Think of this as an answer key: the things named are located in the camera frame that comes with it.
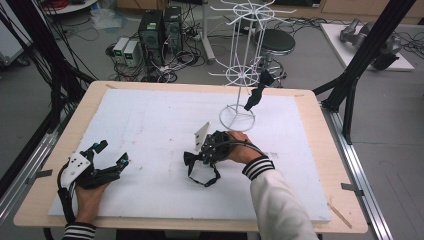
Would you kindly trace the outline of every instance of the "wooden table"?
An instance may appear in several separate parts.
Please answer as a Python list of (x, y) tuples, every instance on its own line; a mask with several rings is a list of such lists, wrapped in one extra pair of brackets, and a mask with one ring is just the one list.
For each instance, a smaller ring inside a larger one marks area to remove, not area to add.
[[(79, 146), (80, 140), (92, 116), (108, 89), (142, 89), (160, 91), (196, 91), (211, 93), (234, 93), (238, 87), (124, 83), (98, 81), (91, 84), (75, 111), (68, 126), (57, 142), (43, 170), (52, 169), (53, 174), (35, 181), (18, 210), (14, 223), (28, 227), (63, 227), (64, 217), (49, 216), (48, 210), (56, 196), (56, 178), (60, 168)], [(337, 151), (320, 106), (312, 91), (292, 89), (264, 90), (264, 94), (293, 96), (311, 148), (316, 168), (332, 215), (329, 223), (314, 223), (318, 233), (364, 233), (368, 227), (352, 191), (343, 190), (341, 183), (350, 183), (342, 160)], [(98, 217), (95, 225), (101, 228), (162, 229), (162, 230), (203, 230), (203, 231), (258, 231), (256, 221), (235, 220), (190, 220)]]

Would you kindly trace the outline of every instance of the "person's right hand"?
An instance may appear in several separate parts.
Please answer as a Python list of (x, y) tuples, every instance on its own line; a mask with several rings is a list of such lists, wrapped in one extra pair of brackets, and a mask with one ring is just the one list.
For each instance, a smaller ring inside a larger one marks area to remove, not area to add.
[[(249, 137), (243, 132), (229, 131), (228, 135), (230, 136), (230, 141), (239, 140), (252, 143)], [(262, 155), (256, 150), (242, 145), (236, 145), (236, 147), (231, 151), (227, 158), (233, 160), (234, 162), (248, 164), (250, 161), (261, 156)]]

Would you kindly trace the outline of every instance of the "black stand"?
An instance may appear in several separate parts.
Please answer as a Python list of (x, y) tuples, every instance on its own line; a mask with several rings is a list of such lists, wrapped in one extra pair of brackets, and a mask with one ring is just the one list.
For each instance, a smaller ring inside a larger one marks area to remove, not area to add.
[(313, 90), (315, 95), (318, 95), (334, 88), (330, 96), (322, 102), (322, 107), (328, 108), (332, 112), (338, 112), (340, 104), (346, 98), (342, 133), (349, 144), (352, 144), (350, 129), (352, 126), (356, 84), (415, 1), (389, 1), (364, 43), (359, 47), (352, 61), (346, 67), (346, 70), (338, 78)]

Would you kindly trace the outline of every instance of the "white sleeve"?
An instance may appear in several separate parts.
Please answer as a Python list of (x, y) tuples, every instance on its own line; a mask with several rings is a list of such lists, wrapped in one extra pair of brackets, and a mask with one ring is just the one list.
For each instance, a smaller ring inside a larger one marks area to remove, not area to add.
[(252, 180), (250, 192), (262, 240), (318, 239), (309, 216), (272, 161), (256, 159), (243, 173)]

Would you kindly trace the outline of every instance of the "white device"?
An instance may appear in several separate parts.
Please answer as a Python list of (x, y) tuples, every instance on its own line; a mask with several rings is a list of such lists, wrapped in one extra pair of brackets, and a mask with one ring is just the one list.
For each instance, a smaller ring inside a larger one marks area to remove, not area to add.
[(141, 59), (140, 47), (137, 40), (130, 40), (124, 51), (127, 67), (136, 67)]
[(72, 154), (69, 159), (68, 167), (63, 170), (60, 177), (62, 187), (68, 188), (75, 179), (90, 166), (91, 162), (88, 161), (80, 153)]
[(116, 43), (115, 47), (113, 47), (113, 57), (115, 63), (117, 64), (125, 64), (124, 50), (127, 46), (127, 43), (130, 39), (127, 37), (122, 37), (119, 39), (118, 43)]

